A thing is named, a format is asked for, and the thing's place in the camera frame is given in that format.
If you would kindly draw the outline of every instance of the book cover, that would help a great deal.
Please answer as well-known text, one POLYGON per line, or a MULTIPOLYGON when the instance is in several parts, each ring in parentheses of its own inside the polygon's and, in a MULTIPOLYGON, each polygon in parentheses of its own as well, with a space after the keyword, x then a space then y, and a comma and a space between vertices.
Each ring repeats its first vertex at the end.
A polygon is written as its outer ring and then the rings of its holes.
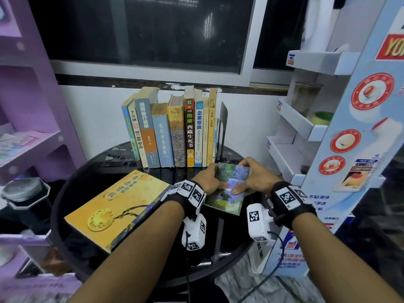
POLYGON ((178 168, 186 167, 184 132, 184 96, 171 95, 167 106, 174 164, 178 168))
POLYGON ((185 101, 185 147, 187 149, 187 167, 194 167, 195 100, 194 100, 193 86, 185 86, 184 101, 185 101))
POLYGON ((209 130, 209 99, 203 101, 203 143, 202 143, 202 167, 207 167, 208 154, 208 130, 209 130))
POLYGON ((219 163, 215 178, 219 181, 229 183, 229 187, 227 189, 218 189, 207 196, 205 205, 240 216, 245 193, 234 195, 231 193, 231 190, 243 183, 248 178, 249 174, 250 168, 248 167, 219 163))
POLYGON ((126 129, 128 130, 128 134, 129 134, 130 144, 132 145, 134 159, 136 160, 136 166, 139 169, 141 169, 141 168, 143 168, 143 165, 142 165, 142 161, 140 159, 140 154, 139 154, 139 150, 137 148, 136 138, 135 138, 134 131, 133 131, 132 121, 131 121, 129 110, 128 110, 128 105, 132 101, 133 101, 133 99, 131 99, 129 97, 127 100, 125 100, 122 103, 121 108, 122 108, 122 113, 124 114, 124 119, 125 119, 125 123, 126 123, 126 129))
POLYGON ((208 128, 208 151, 206 163, 209 166, 213 160, 213 140, 215 135, 215 114, 216 114, 217 88, 211 88, 209 92, 209 128, 208 128))
POLYGON ((133 134, 137 144, 137 149, 139 151, 140 160, 142 162, 143 168, 149 168, 148 160, 146 157, 145 148, 143 146, 142 134, 140 132, 139 122, 137 121, 137 114, 134 99, 128 105, 128 111, 130 115, 130 119, 132 120, 133 134))
POLYGON ((195 167, 202 167, 203 97, 202 90, 194 89, 195 96, 195 167))
POLYGON ((160 165, 161 167, 174 167, 169 119, 167 117, 167 105, 167 103, 152 104, 151 116, 153 118, 154 133, 157 142, 160 165))
POLYGON ((135 170, 65 217, 72 227, 111 253, 172 187, 135 170))
POLYGON ((134 102, 149 168, 159 168, 160 162, 158 159, 157 143, 154 135, 149 98, 139 98, 134 102))
POLYGON ((217 141, 219 140, 219 118, 215 118, 215 133, 213 134, 212 163, 216 161, 217 141))

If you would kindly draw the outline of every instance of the black canister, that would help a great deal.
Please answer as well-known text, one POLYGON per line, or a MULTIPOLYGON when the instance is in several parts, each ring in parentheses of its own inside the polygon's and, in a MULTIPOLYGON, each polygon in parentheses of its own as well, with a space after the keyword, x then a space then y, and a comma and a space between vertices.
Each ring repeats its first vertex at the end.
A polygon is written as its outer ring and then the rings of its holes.
POLYGON ((40 178, 21 178, 4 186, 2 197, 34 234, 45 235, 50 229, 50 190, 40 178))

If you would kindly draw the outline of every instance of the white wall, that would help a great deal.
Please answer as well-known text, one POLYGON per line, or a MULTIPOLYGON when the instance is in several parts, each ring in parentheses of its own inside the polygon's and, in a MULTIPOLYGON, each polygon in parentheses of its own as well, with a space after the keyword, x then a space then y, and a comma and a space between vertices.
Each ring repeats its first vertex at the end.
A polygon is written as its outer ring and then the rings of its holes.
MULTIPOLYGON (((129 141, 121 104, 139 89, 61 88, 87 159, 129 141)), ((159 102, 168 102, 171 94, 181 95, 183 91, 160 90, 159 102)), ((266 137, 276 134, 280 117, 275 109, 277 101, 277 96, 218 93, 216 117, 220 115, 221 102, 229 112, 225 145, 244 157, 252 156, 265 166, 273 165, 266 148, 266 137)))

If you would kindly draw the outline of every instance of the cable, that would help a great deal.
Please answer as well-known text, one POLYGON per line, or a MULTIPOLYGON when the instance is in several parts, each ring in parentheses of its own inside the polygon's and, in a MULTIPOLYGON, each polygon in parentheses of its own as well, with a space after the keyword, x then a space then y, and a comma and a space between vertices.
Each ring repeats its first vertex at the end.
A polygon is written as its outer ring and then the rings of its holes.
POLYGON ((275 273, 275 271, 279 268, 279 266, 281 265, 282 261, 283 261, 283 256, 285 255, 285 245, 283 243, 283 240, 279 237, 278 234, 274 233, 274 232, 268 232, 268 234, 274 234, 281 242, 282 244, 282 255, 280 256, 280 260, 278 261, 278 264, 276 265, 276 267, 274 268, 274 270, 272 270, 272 272, 265 278, 263 279, 258 285, 256 285, 253 289, 251 289, 244 297, 242 297, 237 303, 241 303, 242 301, 244 301, 249 295, 251 295, 255 290, 257 290, 258 288, 261 287, 262 284, 264 284, 267 280, 269 280, 269 278, 275 273))
POLYGON ((191 303, 191 290, 189 288, 189 277, 187 270, 187 250, 188 250, 188 237, 191 236, 190 233, 185 231, 186 239, 185 239, 185 279, 187 280, 187 289, 188 289, 188 303, 191 303))

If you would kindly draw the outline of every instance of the red circle logo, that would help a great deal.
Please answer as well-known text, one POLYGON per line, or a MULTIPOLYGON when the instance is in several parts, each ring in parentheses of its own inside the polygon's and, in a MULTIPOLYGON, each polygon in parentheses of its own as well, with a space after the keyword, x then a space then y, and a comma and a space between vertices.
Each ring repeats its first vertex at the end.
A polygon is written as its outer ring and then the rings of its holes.
POLYGON ((330 156, 320 163, 318 171, 324 175, 331 175, 341 171, 344 166, 345 158, 342 156, 330 156))
POLYGON ((351 96, 351 104, 366 111, 381 105, 391 95, 394 78, 388 73, 376 73, 361 81, 351 96))
POLYGON ((357 130, 345 130, 339 132, 330 143, 330 148, 335 153, 351 151, 360 142, 361 134, 357 130))

